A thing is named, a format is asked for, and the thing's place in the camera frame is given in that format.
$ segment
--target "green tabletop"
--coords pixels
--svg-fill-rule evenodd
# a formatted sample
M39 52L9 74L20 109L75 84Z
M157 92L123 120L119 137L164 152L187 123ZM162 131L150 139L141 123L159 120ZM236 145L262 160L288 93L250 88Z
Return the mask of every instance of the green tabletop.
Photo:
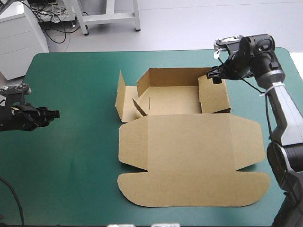
M302 80L287 50L276 54L286 87L303 110ZM60 110L61 117L33 132L0 134L0 175L21 200L27 225L270 225L284 199L267 160L247 168L266 172L271 186L257 203L242 208L146 208L128 201L117 178L139 171L118 160L120 119L115 109L119 71L128 85L148 68L208 67L219 62L213 50L156 52L75 52L37 55L25 78L33 106ZM232 113L262 125L269 143L265 99L240 81L227 81ZM0 184L0 213L19 224L10 191Z

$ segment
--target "white cable tie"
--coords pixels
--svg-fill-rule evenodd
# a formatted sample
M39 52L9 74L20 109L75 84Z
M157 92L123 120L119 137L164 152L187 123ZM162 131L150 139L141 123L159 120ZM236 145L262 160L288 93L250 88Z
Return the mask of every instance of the white cable tie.
M218 59L220 57L220 51L225 51L224 48L219 48L217 51L214 52L214 58Z
M273 89L273 88L275 88L275 87L279 87L279 86L284 86L284 87L285 87L285 84L282 83L282 82L275 83L273 86L271 86L269 89L267 89L264 93L259 94L259 96L260 96L260 97L263 97L263 96L265 96L268 92L270 92L271 89Z

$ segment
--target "white floor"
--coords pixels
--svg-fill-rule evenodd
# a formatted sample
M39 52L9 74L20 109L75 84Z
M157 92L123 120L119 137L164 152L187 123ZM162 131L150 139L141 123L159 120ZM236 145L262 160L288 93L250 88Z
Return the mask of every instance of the white floor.
M100 0L83 1L95 14ZM132 9L132 0L116 0L116 12ZM302 0L139 0L141 32L134 23L89 26L63 44L48 40L51 52L154 51L212 49L215 39L231 35L271 34L277 47L292 53L303 77ZM51 36L60 41L63 34Z

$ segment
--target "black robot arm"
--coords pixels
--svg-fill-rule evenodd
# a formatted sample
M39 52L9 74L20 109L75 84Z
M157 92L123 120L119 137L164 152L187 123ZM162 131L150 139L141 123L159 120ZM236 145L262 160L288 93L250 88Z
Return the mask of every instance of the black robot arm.
M234 36L217 40L215 50L228 51L229 57L215 66L207 77L214 83L221 79L239 80L255 77L265 89L274 112L277 127L271 132L267 157L276 180L285 191L285 201L273 225L303 226L303 117L289 96L283 81L284 71L275 55L275 42L267 34Z
M60 117L58 110L47 107L35 108L25 102L25 95L30 94L28 84L19 84L0 88L4 96L5 106L0 106L0 131L22 130L32 131L37 127L45 127L54 118Z

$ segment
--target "corrugated cardboard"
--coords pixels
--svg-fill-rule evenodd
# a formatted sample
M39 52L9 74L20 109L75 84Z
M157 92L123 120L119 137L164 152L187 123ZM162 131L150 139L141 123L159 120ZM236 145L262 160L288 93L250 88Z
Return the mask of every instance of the corrugated cardboard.
M264 195L269 176L237 170L264 158L257 122L229 113L146 116L120 127L119 160L147 172L122 174L118 185L146 207L245 206Z
M206 78L208 70L148 69L137 81L137 87L126 86L120 73L116 108L121 121L130 122L145 115L229 113L225 81L213 84Z

